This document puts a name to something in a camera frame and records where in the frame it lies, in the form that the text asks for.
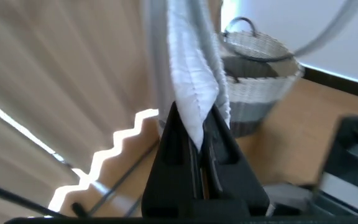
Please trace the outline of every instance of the curtain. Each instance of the curtain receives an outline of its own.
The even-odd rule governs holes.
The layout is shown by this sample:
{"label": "curtain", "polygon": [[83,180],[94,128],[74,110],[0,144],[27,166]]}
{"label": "curtain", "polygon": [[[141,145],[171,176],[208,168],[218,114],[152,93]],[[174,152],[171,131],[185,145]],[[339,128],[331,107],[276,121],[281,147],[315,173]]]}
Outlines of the curtain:
{"label": "curtain", "polygon": [[[0,187],[47,207],[78,183],[62,161],[87,174],[154,108],[144,44],[139,0],[0,0]],[[0,220],[31,215],[0,200]]]}

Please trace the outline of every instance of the sunlight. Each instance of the sunlight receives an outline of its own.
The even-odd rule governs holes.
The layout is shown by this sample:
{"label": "sunlight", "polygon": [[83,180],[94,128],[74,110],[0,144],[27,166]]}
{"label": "sunlight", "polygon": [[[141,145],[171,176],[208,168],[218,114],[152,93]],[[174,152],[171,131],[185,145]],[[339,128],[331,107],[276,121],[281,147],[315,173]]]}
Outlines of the sunlight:
{"label": "sunlight", "polygon": [[[115,133],[113,133],[112,135],[114,140],[113,148],[95,152],[95,154],[93,155],[93,160],[91,163],[91,169],[89,174],[85,174],[81,169],[77,169],[77,168],[72,169],[72,171],[80,178],[78,185],[66,185],[56,189],[55,194],[53,195],[48,208],[55,212],[59,212],[60,208],[63,205],[65,197],[68,193],[79,191],[79,190],[87,190],[90,184],[95,183],[95,181],[99,178],[103,161],[111,157],[120,155],[122,151],[122,140],[140,134],[140,132],[142,131],[143,120],[157,115],[158,115],[158,110],[156,109],[148,109],[136,113],[134,128],[122,130],[122,131],[116,131]],[[57,160],[64,161],[64,159],[59,154],[57,154],[54,150],[48,147],[40,139],[35,137],[27,128],[23,127],[21,124],[13,120],[8,114],[3,112],[3,110],[1,109],[0,109],[0,118],[5,122],[7,122],[8,124],[10,124],[16,130],[18,130],[20,133],[22,133],[25,137],[29,138],[31,141],[36,143],[42,149],[47,151]]]}

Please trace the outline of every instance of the gray cable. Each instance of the gray cable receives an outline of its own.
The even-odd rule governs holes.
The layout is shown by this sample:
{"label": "gray cable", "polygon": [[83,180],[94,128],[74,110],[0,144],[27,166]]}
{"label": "gray cable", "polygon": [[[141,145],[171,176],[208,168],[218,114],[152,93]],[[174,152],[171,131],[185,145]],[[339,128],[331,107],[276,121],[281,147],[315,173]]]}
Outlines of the gray cable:
{"label": "gray cable", "polygon": [[315,39],[313,39],[311,42],[306,44],[304,47],[301,47],[300,49],[294,51],[293,54],[286,54],[286,55],[274,57],[274,58],[258,58],[258,57],[243,55],[243,54],[239,53],[238,51],[236,51],[234,47],[232,47],[230,44],[227,44],[225,42],[225,39],[227,40],[227,38],[229,37],[229,34],[230,34],[228,29],[230,29],[236,22],[247,21],[251,25],[253,33],[256,34],[255,27],[254,27],[253,23],[251,23],[250,20],[245,17],[234,18],[229,23],[229,25],[226,27],[226,29],[223,33],[221,42],[222,42],[222,46],[226,50],[228,50],[229,52],[232,52],[235,55],[240,56],[246,60],[251,60],[251,61],[255,61],[255,62],[279,62],[282,60],[291,59],[293,57],[301,57],[304,55],[308,55],[308,54],[314,52],[315,50],[320,49],[325,44],[327,44],[331,39],[335,38],[340,33],[340,31],[342,31],[343,28],[345,28],[345,26],[348,25],[348,23],[353,19],[353,17],[357,14],[357,12],[358,12],[358,0],[347,0],[342,5],[341,9],[336,14],[334,19],[322,31],[322,33],[320,33]]}

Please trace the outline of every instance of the woven basket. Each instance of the woven basket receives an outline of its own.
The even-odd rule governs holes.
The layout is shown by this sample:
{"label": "woven basket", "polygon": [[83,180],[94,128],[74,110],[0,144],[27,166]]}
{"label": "woven basket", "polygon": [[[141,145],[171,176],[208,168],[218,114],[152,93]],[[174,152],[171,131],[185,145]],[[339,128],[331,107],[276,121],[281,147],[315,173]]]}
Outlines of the woven basket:
{"label": "woven basket", "polygon": [[[290,53],[278,40],[256,32],[252,23],[251,27],[252,32],[226,33],[225,44],[237,53],[251,57],[272,58]],[[229,90],[231,131],[235,138],[255,132],[276,102],[304,72],[293,57],[260,63],[223,50],[222,58]]]}

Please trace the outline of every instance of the white basket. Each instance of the white basket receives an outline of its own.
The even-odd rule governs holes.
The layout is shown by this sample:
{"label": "white basket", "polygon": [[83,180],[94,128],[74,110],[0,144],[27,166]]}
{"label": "white basket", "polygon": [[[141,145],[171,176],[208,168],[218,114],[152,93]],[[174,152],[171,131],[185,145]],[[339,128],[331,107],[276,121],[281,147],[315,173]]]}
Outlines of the white basket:
{"label": "white basket", "polygon": [[[252,23],[251,27],[252,32],[227,35],[226,31],[225,44],[251,57],[274,58],[290,53],[278,40],[257,33]],[[252,134],[274,104],[304,73],[303,67],[293,57],[279,62],[259,63],[223,50],[222,58],[229,90],[231,131],[235,138]]]}

